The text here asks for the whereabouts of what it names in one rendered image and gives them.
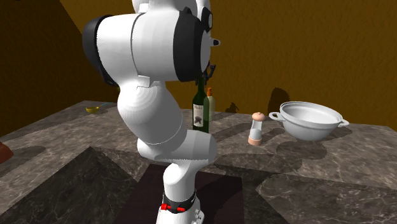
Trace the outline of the pale bottle with orange cap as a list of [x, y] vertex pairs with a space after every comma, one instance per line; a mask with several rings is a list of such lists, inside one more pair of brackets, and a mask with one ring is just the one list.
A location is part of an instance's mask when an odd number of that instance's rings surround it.
[[215, 108], [215, 100], [212, 96], [212, 88], [207, 88], [207, 100], [208, 100], [208, 108], [209, 108], [209, 121], [212, 121], [214, 116], [214, 108]]

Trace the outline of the reddish brown object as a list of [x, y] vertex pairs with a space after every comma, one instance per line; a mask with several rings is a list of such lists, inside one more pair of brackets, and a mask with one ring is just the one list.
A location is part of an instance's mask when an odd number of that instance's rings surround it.
[[12, 150], [7, 145], [0, 142], [0, 164], [9, 160], [12, 156], [14, 156]]

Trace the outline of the clear shaker with tan caps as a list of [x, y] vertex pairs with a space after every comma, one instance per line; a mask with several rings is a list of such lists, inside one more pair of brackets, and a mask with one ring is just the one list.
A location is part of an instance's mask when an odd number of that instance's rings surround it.
[[252, 114], [252, 126], [248, 137], [248, 143], [253, 146], [261, 145], [262, 140], [262, 123], [265, 121], [265, 115], [260, 112]]

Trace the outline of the white two-handled pot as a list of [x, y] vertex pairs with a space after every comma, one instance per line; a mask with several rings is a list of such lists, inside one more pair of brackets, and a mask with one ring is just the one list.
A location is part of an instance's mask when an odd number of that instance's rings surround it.
[[282, 122], [288, 134], [304, 141], [321, 140], [336, 127], [349, 125], [337, 111], [303, 101], [284, 102], [280, 105], [279, 112], [271, 112], [268, 116]]

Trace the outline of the dark green wine bottle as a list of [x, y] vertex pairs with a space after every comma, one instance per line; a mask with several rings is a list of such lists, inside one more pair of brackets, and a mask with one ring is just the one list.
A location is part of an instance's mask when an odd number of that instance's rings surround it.
[[201, 132], [209, 132], [209, 100], [204, 91], [203, 78], [199, 78], [197, 81], [197, 93], [192, 101], [193, 116], [192, 126], [193, 130], [199, 130]]

